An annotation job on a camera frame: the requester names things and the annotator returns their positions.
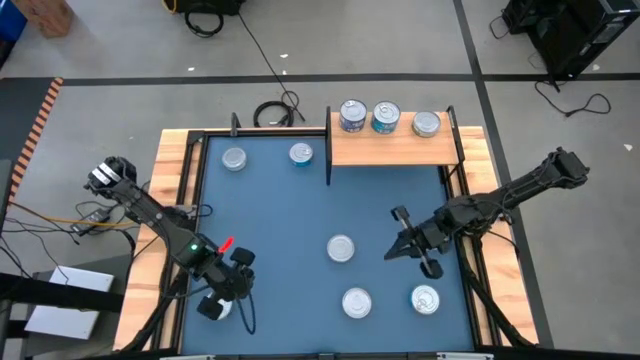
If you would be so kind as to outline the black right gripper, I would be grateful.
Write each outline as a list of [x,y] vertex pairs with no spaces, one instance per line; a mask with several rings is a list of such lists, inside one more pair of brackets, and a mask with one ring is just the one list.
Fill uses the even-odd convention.
[[441,254],[448,251],[449,236],[442,232],[434,218],[430,218],[414,226],[410,223],[409,212],[404,206],[391,210],[392,217],[402,225],[391,248],[384,255],[385,260],[410,257],[420,260],[420,269],[428,279],[439,279],[443,276],[440,263],[430,258],[428,252],[437,250]]

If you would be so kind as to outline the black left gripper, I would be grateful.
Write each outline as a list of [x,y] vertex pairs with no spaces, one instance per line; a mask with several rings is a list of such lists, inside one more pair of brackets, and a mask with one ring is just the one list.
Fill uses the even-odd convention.
[[214,257],[206,263],[203,278],[211,293],[205,297],[224,299],[233,304],[234,301],[244,299],[250,294],[255,279],[255,273],[251,269],[255,254],[238,247],[232,252],[231,260],[233,264],[229,265],[224,261],[224,254],[216,251]]

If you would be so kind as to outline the silver pull-tab lid can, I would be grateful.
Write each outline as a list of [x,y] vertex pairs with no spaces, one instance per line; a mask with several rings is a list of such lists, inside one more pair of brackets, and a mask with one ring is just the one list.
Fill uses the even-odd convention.
[[232,310],[233,304],[224,299],[205,297],[199,305],[199,311],[207,318],[217,321],[225,319]]
[[414,310],[421,315],[434,314],[440,305],[438,292],[429,285],[416,286],[410,299]]

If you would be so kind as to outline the green Bumble Bee tuna can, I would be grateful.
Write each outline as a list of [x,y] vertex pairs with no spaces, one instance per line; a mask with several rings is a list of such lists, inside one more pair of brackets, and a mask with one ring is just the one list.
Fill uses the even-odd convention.
[[232,172],[241,171],[246,166],[247,160],[245,151],[239,147],[227,149],[221,157],[223,166]]
[[417,112],[412,120],[412,129],[419,137],[433,137],[441,128],[440,117],[429,111]]
[[332,236],[327,243],[327,253],[335,261],[344,263],[349,261],[355,253],[353,240],[344,234]]
[[342,308],[350,318],[362,319],[365,318],[372,309],[372,298],[369,293],[362,288],[350,288],[343,295]]

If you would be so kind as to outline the wooden shelf board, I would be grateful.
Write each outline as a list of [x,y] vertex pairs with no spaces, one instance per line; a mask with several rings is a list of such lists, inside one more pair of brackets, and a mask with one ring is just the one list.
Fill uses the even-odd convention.
[[331,159],[335,166],[453,166],[459,163],[449,115],[437,112],[439,131],[429,138],[416,135],[412,128],[414,112],[403,113],[396,130],[379,134],[370,125],[367,114],[364,128],[355,133],[339,125],[339,113],[332,112]]

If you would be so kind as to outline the blue table mat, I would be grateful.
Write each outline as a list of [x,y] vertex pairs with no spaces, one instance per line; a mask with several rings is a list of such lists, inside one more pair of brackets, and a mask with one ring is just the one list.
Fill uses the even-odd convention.
[[[432,315],[410,301],[424,283],[419,263],[385,260],[400,224],[391,210],[404,206],[413,223],[444,204],[434,167],[340,167],[326,185],[324,141],[310,142],[310,165],[289,158],[289,138],[214,138],[209,143],[202,200],[213,212],[199,230],[217,244],[255,254],[250,299],[213,321],[189,299],[182,351],[187,355],[283,355],[469,350],[473,346],[467,304],[454,252],[438,256],[443,276],[433,282],[440,297]],[[247,164],[227,170],[223,153],[242,148]],[[350,237],[353,257],[344,263],[327,253],[329,239]],[[350,288],[366,290],[372,309],[353,319],[342,308]]]

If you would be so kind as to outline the black power adapter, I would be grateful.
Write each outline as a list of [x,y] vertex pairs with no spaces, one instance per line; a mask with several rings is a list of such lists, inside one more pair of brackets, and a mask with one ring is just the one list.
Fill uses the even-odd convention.
[[110,213],[106,209],[97,209],[72,223],[69,228],[78,236],[84,236],[97,228],[97,223],[104,223],[110,219]]

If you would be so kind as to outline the white flat box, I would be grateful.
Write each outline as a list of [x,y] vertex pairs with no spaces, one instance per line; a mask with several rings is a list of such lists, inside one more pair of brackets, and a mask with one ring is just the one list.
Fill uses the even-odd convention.
[[[57,266],[50,283],[72,285],[107,292],[114,276],[89,270]],[[98,311],[37,305],[26,324],[29,332],[88,340],[99,316]]]

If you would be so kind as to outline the black metal beam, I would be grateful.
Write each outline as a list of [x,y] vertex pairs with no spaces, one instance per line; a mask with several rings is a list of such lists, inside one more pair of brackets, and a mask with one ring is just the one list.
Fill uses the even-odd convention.
[[77,310],[119,313],[124,296],[118,293],[0,273],[0,300]]

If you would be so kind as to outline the black equipment cart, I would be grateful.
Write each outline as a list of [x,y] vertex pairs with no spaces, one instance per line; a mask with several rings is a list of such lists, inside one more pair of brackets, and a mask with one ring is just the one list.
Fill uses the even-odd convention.
[[640,18],[640,0],[509,0],[502,19],[525,33],[555,79],[582,73]]

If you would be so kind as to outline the black hazard-striped floor mat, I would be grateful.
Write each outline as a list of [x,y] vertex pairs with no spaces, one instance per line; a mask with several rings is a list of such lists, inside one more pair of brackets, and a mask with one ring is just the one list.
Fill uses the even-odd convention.
[[64,79],[0,79],[0,162],[11,163],[6,192],[14,200],[41,139]]

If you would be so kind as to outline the black equipment base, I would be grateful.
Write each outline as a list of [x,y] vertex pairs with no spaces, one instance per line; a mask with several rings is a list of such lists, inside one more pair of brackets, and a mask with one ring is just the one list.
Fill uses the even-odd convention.
[[212,13],[237,15],[247,0],[162,0],[166,9],[174,13]]

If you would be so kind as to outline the brown cardboard box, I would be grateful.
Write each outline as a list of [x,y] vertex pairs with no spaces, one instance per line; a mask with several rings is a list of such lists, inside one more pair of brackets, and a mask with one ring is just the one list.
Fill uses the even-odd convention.
[[64,37],[69,33],[74,11],[66,0],[11,0],[45,38]]

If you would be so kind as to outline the blue bin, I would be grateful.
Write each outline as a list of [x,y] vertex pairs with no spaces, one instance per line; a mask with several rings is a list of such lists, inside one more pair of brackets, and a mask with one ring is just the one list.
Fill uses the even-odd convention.
[[0,39],[16,42],[27,23],[27,19],[11,0],[0,0]]

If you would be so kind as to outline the black shelf left post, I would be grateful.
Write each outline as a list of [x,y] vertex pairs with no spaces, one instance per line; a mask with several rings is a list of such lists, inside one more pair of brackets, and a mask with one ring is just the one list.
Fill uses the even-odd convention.
[[331,185],[332,176],[332,111],[331,107],[326,107],[326,119],[325,119],[325,174],[326,185]]

